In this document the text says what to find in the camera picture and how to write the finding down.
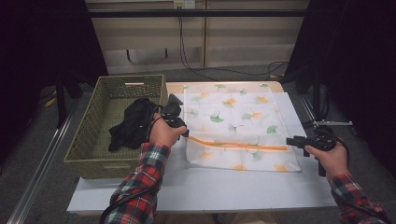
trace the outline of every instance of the red plaid shirt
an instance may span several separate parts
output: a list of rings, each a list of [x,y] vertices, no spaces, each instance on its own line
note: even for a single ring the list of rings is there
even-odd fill
[[[342,223],[385,223],[375,217],[387,218],[384,207],[368,200],[353,175],[339,175],[330,185],[332,196],[340,209],[339,219]]]
[[[110,203],[155,186],[163,176],[170,152],[171,149],[163,145],[142,144],[140,165],[119,185],[111,196]],[[158,190],[159,188],[115,208],[106,217],[106,223],[154,223]]]
[[[163,176],[170,151],[170,148],[162,145],[142,144],[140,165],[119,185],[111,196],[110,203],[155,186]],[[385,223],[346,203],[350,202],[378,215],[386,215],[381,205],[372,203],[367,199],[361,186],[352,175],[337,176],[332,181],[331,187],[332,195],[340,208],[340,221],[342,223]],[[117,207],[107,216],[106,223],[154,223],[158,190],[156,189]]]

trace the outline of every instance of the table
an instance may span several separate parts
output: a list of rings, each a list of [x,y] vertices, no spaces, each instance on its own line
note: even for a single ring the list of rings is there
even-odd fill
[[[289,96],[279,83],[266,83],[274,92],[290,136],[305,135]],[[167,83],[168,92],[179,97],[183,84]],[[318,176],[318,162],[312,157],[304,157],[301,149],[294,149],[301,172],[275,173],[198,168],[187,162],[185,146],[184,138],[173,146],[158,194],[159,213],[276,211],[335,206],[327,179]],[[119,178],[80,179],[67,211],[82,216],[100,215],[121,181]]]

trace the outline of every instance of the person's right hand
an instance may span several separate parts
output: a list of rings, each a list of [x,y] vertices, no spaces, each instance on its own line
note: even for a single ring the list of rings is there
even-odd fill
[[[186,126],[171,128],[158,113],[154,114],[153,119],[158,120],[153,124],[151,129],[151,134],[149,136],[149,142],[151,144],[158,143],[167,147],[172,147],[176,143],[177,139],[187,131]]]
[[[321,151],[311,146],[305,146],[305,150],[320,160],[329,181],[338,175],[350,174],[347,169],[347,150],[341,143],[337,142],[330,151]]]

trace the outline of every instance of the wicker basket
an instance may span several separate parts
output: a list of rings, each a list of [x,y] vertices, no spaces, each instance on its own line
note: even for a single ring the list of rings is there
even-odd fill
[[[165,83],[164,75],[99,77],[64,162],[84,179],[127,176],[136,167],[140,150],[108,151],[108,130],[123,121],[124,110],[138,98],[166,105]]]

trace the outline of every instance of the black cloth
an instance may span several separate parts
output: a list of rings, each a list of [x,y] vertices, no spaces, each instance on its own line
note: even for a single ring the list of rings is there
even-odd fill
[[[111,144],[109,151],[116,151],[120,147],[137,149],[148,141],[148,131],[152,116],[158,106],[148,98],[135,100],[124,111],[124,120],[121,124],[112,127]]]

